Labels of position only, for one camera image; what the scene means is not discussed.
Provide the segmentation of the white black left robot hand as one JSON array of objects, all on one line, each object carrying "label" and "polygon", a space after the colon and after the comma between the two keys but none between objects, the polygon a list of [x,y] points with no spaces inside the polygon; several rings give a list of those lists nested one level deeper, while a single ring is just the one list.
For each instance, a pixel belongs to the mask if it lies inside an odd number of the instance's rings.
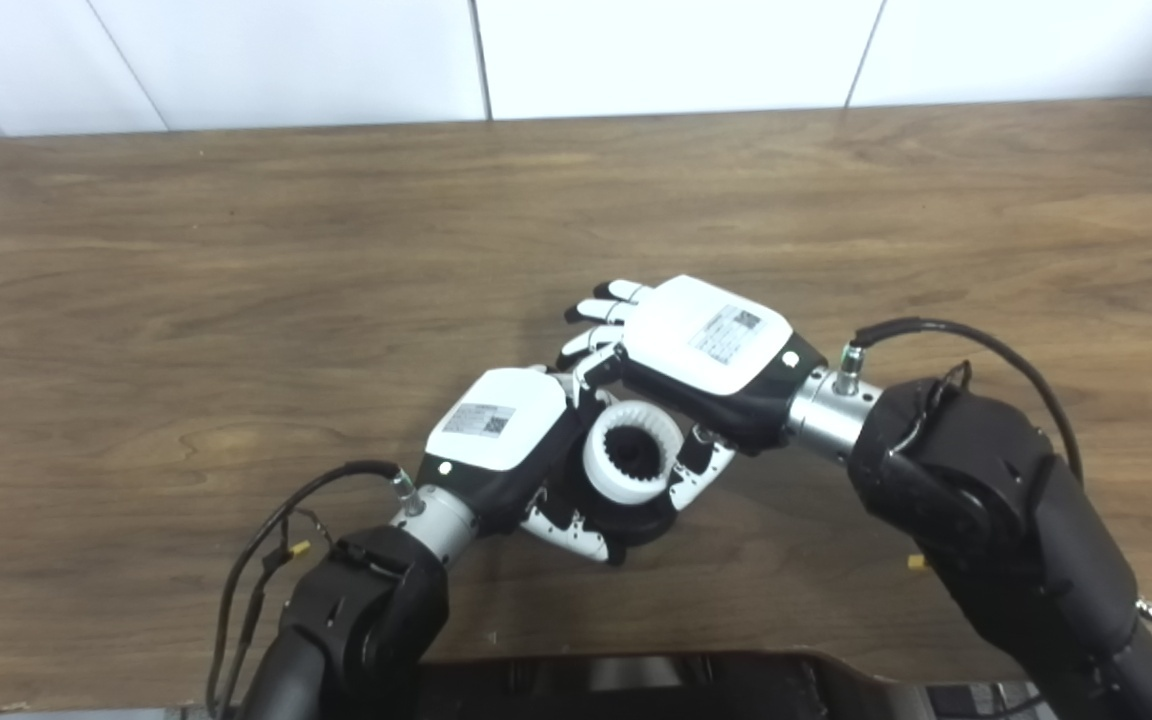
[{"label": "white black left robot hand", "polygon": [[599,389],[576,409],[570,391],[570,376],[547,366],[497,367],[477,378],[431,430],[417,471],[420,509],[393,525],[444,564],[475,539],[517,529],[577,556],[623,564],[626,547],[550,487],[590,424],[616,401]]}]

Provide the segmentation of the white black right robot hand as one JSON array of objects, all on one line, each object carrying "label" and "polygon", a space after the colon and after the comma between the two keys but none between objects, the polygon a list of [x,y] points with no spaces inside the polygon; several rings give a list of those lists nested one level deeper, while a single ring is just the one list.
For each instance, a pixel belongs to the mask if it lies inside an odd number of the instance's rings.
[{"label": "white black right robot hand", "polygon": [[620,382],[685,416],[666,497],[685,509],[730,464],[791,442],[791,406],[826,357],[776,310],[677,275],[658,286],[614,279],[568,306],[588,328],[559,350],[581,400]]}]

